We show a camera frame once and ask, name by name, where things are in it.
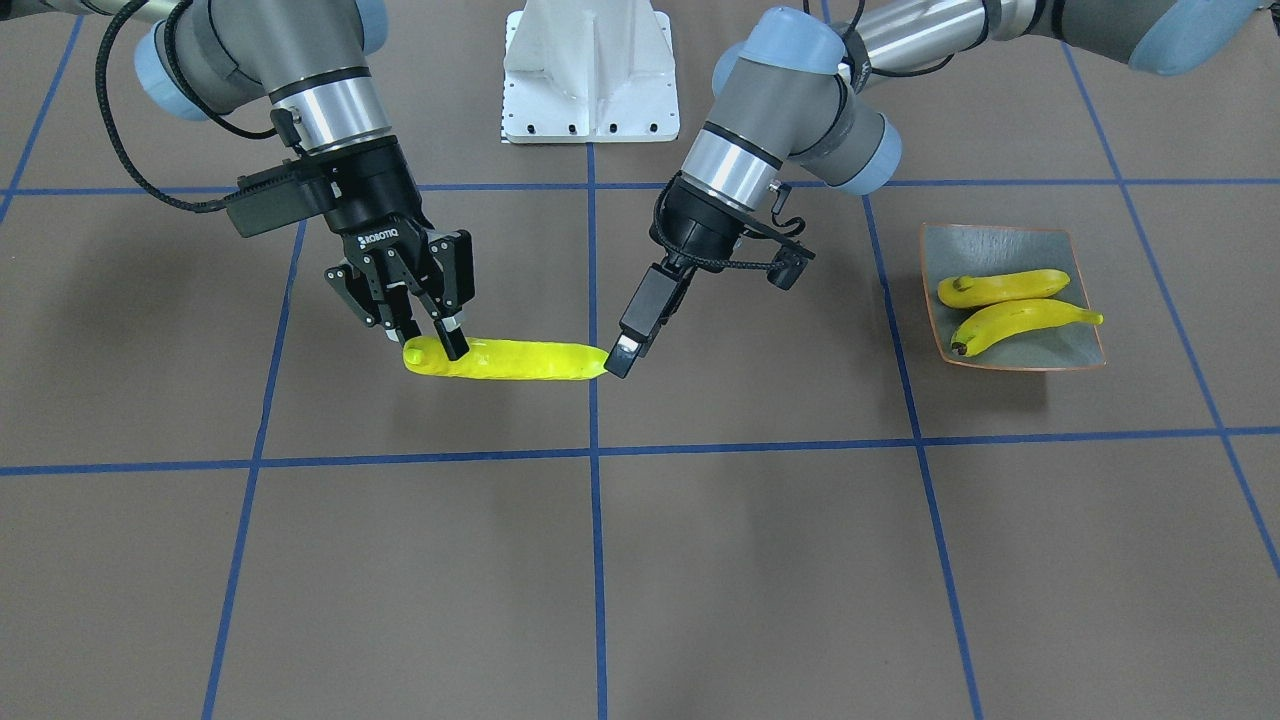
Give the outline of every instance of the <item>bowl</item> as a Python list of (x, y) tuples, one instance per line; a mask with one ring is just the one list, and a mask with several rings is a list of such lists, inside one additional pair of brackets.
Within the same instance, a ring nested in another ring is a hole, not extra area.
[(986, 370), (1044, 373), (1087, 370), (1106, 365), (1102, 338), (1096, 325), (1073, 323), (1060, 328), (1032, 331), (997, 342), (977, 357), (951, 351), (951, 336), (977, 311), (947, 307), (938, 300), (938, 283), (954, 275), (1002, 275), (1053, 268), (1070, 275), (1071, 282), (1053, 297), (1089, 307), (1084, 278), (1075, 256), (1071, 234), (1060, 229), (1009, 228), (987, 225), (920, 225), (920, 270), (924, 278), (925, 307), (938, 354), (954, 365)]

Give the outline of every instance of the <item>floor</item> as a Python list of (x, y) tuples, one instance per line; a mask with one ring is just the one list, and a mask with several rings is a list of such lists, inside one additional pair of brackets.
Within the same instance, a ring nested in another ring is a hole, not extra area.
[[(657, 3), (684, 129), (596, 147), (498, 142), (521, 3), (388, 4), (374, 76), (429, 217), (476, 238), (470, 331), (612, 342), (714, 60), (772, 3)], [(901, 170), (796, 191), (796, 287), (700, 277), (589, 384), (411, 375), (323, 282), (323, 223), (241, 240), (142, 195), (104, 27), (0, 24), (0, 719), (1280, 716), (1263, 14), (1175, 79), (1027, 38), (868, 91)], [(118, 63), (159, 184), (285, 156)], [(923, 222), (1070, 231), (1107, 366), (942, 363)]]

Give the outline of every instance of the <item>bowl rim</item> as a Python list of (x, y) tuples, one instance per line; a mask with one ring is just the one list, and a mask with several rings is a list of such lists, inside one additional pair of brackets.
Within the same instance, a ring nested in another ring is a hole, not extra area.
[(1001, 370), (1006, 373), (1062, 373), (1073, 370), (1094, 370), (1102, 368), (1107, 364), (1107, 350), (1102, 345), (1102, 336), (1098, 333), (1098, 327), (1093, 325), (1093, 340), (1098, 343), (1098, 354), (1102, 360), (1092, 365), (1070, 365), (1066, 368), (1037, 368), (1033, 365), (979, 365), (977, 363), (960, 360), (952, 357), (947, 348), (942, 346), (942, 340), (938, 337), (938, 322), (933, 315), (933, 288), (929, 287), (929, 258), (927, 252), (927, 246), (924, 241), (925, 232), (929, 228), (955, 228), (955, 229), (995, 229), (995, 231), (1020, 231), (1020, 232), (1034, 232), (1034, 233), (1062, 233), (1066, 236), (1066, 247), (1071, 251), (1071, 261), (1075, 264), (1075, 282), (1080, 287), (1080, 295), (1084, 296), (1084, 307), (1093, 310), (1093, 304), (1089, 301), (1089, 291), (1084, 287), (1084, 272), (1080, 270), (1080, 258), (1075, 252), (1075, 241), (1071, 238), (1071, 232), (1062, 228), (1028, 228), (1019, 225), (979, 225), (979, 224), (965, 224), (965, 223), (920, 223), (920, 283), (924, 286), (924, 309), (929, 314), (929, 334), (933, 336), (933, 345), (938, 348), (938, 355), (942, 356), (945, 363), (951, 365), (960, 365), (961, 368), (974, 368), (978, 370)]

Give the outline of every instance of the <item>yellow banana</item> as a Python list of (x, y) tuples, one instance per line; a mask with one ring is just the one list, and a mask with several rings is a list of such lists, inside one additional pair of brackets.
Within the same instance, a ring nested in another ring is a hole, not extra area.
[(1076, 307), (1061, 300), (1010, 300), (978, 310), (956, 328), (951, 350), (973, 357), (997, 342), (1029, 331), (1057, 328), (1070, 323), (1102, 324), (1102, 314)]
[(938, 300), (947, 307), (966, 310), (1007, 300), (1050, 297), (1070, 283), (1070, 275), (1052, 269), (977, 278), (960, 275), (938, 283)]
[(476, 380), (589, 380), (604, 374), (608, 352), (589, 345), (467, 338), (471, 351), (449, 361), (439, 338), (404, 343), (404, 368), (420, 375)]

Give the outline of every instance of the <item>light blue joint cap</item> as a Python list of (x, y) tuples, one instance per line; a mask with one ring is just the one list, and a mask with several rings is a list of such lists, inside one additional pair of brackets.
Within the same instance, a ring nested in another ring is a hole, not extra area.
[(902, 136), (897, 133), (893, 123), (884, 118), (884, 137), (881, 138), (881, 146), (876, 149), (876, 154), (851, 181), (837, 186), (836, 190), (849, 195), (870, 195), (884, 187), (884, 183), (897, 172), (897, 164), (901, 161)]
[(746, 38), (741, 56), (778, 68), (836, 74), (845, 44), (822, 20), (795, 8), (771, 8)]
[(712, 72), (712, 92), (719, 96), (721, 91), (724, 90), (724, 83), (728, 82), (730, 73), (733, 72), (733, 65), (737, 64), (737, 56), (742, 53), (742, 46), (746, 42), (735, 42), (728, 50), (721, 55), (721, 59), (716, 61), (716, 70)]
[(360, 10), (360, 24), (365, 28), (365, 55), (372, 55), (387, 45), (390, 31), (390, 18), (387, 17), (387, 4), (383, 0), (356, 0)]
[(147, 91), (151, 100), (170, 115), (184, 120), (207, 120), (205, 113), (196, 108), (195, 102), (187, 100), (182, 90), (178, 90), (178, 83), (173, 82), (169, 70), (164, 69), (164, 63), (160, 61), (157, 41), (163, 26), (164, 20), (156, 23), (151, 32), (142, 36), (138, 46), (133, 50), (133, 69), (138, 73), (138, 82), (142, 83), (142, 90)]
[(1178, 0), (1134, 47), (1129, 67), (1180, 76), (1203, 65), (1240, 32), (1258, 0)]

